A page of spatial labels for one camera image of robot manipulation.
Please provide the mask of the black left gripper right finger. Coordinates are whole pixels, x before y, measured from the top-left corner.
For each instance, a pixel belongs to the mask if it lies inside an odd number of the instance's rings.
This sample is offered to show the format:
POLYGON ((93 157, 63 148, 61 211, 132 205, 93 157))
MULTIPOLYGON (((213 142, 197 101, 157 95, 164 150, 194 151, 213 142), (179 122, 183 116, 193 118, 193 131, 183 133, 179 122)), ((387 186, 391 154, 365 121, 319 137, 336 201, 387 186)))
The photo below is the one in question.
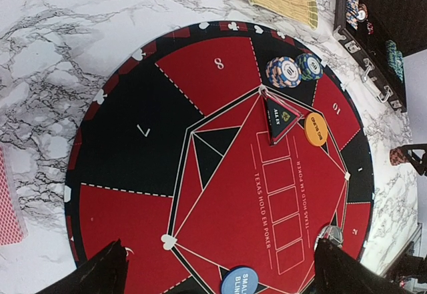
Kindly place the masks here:
POLYGON ((317 293, 407 293, 365 268, 329 239, 318 241, 314 267, 317 293))

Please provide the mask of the clear round dealer button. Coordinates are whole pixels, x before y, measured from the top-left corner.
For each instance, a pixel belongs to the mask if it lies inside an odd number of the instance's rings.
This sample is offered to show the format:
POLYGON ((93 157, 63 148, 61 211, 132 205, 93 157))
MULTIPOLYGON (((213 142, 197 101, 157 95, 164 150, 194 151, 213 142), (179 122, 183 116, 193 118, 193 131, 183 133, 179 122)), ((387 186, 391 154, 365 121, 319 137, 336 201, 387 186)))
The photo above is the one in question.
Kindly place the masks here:
POLYGON ((344 244, 344 234, 342 230, 335 225, 327 225, 322 228, 322 230, 320 231, 320 233, 316 238, 314 248, 317 247, 321 239, 328 239, 339 248, 342 248, 344 244))

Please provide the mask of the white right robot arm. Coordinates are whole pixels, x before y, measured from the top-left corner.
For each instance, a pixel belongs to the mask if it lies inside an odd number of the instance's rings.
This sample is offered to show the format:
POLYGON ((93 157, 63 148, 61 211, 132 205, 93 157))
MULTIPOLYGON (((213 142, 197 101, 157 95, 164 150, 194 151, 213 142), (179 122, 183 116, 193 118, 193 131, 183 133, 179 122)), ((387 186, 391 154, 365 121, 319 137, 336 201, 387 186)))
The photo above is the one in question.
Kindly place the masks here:
MULTIPOLYGON (((392 166, 409 163, 421 176, 426 176, 426 144, 402 145, 390 150, 392 166)), ((403 256, 395 267, 392 277, 410 277, 418 283, 426 283, 426 258, 403 256)))

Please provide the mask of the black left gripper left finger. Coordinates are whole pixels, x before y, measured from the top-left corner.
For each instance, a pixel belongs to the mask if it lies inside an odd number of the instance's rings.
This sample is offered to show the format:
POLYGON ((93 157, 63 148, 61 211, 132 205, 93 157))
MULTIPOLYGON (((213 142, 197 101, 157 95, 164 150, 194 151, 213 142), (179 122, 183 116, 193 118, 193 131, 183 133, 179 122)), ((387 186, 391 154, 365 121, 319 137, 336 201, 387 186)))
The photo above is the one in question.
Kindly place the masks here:
POLYGON ((40 290, 39 294, 123 293, 128 265, 127 251, 118 239, 112 241, 68 276, 40 290))

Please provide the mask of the black triangular all-in marker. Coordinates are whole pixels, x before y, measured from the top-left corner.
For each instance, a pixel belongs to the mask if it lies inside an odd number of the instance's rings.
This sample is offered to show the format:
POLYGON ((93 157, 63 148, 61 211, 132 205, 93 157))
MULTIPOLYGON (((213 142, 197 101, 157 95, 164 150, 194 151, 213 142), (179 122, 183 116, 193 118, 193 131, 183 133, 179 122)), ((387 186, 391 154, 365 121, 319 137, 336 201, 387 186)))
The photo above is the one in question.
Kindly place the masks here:
POLYGON ((268 118, 270 145, 276 145, 302 119, 303 114, 266 88, 261 89, 260 94, 264 98, 268 118))

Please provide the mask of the orange big blind button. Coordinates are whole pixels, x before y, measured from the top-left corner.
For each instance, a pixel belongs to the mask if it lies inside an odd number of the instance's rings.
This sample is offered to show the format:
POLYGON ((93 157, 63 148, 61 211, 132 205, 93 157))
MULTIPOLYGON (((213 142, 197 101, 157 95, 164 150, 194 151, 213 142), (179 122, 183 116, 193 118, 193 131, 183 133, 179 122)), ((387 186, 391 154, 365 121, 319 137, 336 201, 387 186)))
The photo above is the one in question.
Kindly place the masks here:
POLYGON ((328 138, 328 126, 325 119, 319 113, 309 113, 304 121, 304 133, 313 146, 322 146, 328 138))

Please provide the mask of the blue small blind button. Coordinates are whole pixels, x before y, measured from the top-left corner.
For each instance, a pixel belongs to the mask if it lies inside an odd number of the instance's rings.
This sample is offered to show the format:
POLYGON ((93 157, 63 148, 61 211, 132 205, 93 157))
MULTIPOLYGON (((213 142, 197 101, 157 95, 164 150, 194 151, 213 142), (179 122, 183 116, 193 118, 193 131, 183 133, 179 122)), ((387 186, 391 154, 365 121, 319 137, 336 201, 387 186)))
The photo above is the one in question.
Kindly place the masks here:
POLYGON ((220 285, 221 294, 254 294, 259 277, 250 267, 236 267, 226 274, 220 285))

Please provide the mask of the blue orange chip stack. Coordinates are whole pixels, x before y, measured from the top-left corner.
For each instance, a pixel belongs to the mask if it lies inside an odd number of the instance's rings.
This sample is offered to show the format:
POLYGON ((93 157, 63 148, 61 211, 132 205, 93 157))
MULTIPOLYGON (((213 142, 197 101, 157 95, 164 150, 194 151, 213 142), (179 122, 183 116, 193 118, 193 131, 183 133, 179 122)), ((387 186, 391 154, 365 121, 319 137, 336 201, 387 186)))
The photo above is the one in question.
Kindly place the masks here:
POLYGON ((266 65, 266 76, 277 88, 294 88, 302 81, 302 72, 291 57, 276 57, 266 65))

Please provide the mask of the red black chip stack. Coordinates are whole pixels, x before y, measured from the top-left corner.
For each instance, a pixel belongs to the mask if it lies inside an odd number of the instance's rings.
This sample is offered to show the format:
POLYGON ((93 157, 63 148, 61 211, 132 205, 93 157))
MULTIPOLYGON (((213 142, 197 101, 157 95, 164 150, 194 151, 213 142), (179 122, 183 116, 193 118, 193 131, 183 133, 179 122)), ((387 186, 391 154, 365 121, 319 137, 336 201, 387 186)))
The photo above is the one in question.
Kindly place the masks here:
POLYGON ((409 163, 408 151, 403 147, 396 147, 390 150, 389 160, 392 166, 397 166, 405 163, 409 163))

